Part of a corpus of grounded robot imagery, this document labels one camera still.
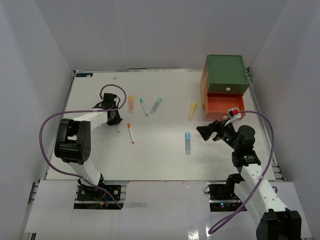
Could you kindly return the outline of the green drawer box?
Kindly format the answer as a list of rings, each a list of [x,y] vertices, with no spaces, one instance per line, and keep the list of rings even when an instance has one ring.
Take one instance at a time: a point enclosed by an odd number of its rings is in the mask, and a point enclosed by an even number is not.
[[[209,93],[244,94],[250,85],[242,55],[208,54],[203,77]]]

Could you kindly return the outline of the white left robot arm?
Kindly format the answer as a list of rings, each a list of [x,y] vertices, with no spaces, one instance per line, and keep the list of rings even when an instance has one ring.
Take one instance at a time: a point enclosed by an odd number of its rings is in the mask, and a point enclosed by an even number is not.
[[[88,193],[99,200],[105,196],[104,177],[90,160],[92,145],[91,132],[103,124],[117,126],[123,120],[117,108],[120,98],[113,93],[105,93],[102,101],[91,112],[79,117],[63,118],[58,127],[54,154],[67,163],[75,173],[92,183]]]

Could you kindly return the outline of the teal cap marker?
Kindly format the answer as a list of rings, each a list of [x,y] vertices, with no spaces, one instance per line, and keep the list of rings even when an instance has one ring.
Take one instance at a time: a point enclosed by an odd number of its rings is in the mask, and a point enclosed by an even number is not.
[[[148,114],[148,112],[147,112],[147,109],[146,109],[145,103],[144,103],[144,101],[143,101],[143,99],[142,99],[142,98],[140,98],[140,104],[141,104],[141,106],[142,106],[142,109],[143,109],[144,115],[147,117],[149,114]]]

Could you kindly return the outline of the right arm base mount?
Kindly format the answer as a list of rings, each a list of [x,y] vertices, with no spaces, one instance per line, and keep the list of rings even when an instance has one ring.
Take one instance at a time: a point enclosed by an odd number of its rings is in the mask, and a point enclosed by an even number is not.
[[[230,193],[226,183],[209,184],[203,189],[203,192],[208,195],[212,213],[235,212],[242,205],[242,201]]]

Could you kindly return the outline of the orange cap marker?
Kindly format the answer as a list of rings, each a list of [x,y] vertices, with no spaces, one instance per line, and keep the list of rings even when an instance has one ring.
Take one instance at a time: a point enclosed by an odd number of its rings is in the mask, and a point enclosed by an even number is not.
[[[129,132],[129,136],[130,136],[130,141],[131,141],[132,144],[134,144],[135,141],[134,141],[134,138],[133,138],[133,133],[132,133],[132,128],[131,128],[131,124],[130,123],[127,124],[127,128],[128,128],[128,132]]]

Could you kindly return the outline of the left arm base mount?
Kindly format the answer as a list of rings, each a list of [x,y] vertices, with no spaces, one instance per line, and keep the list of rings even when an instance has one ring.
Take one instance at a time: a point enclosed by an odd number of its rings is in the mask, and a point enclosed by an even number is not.
[[[122,186],[111,184],[105,185],[104,189],[122,208],[124,205]],[[82,184],[77,188],[73,208],[75,210],[120,210],[114,200],[104,191]]]

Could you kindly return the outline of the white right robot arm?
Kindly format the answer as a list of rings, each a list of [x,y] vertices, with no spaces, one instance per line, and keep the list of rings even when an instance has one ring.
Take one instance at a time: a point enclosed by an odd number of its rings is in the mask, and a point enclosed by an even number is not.
[[[217,120],[196,129],[205,141],[215,133],[213,141],[222,140],[233,149],[231,159],[238,172],[228,176],[225,192],[229,198],[240,199],[242,203],[234,213],[215,223],[208,233],[215,233],[246,209],[256,225],[258,240],[301,239],[302,218],[299,212],[290,210],[265,178],[261,161],[254,151],[255,130],[248,125],[235,130],[231,123]]]

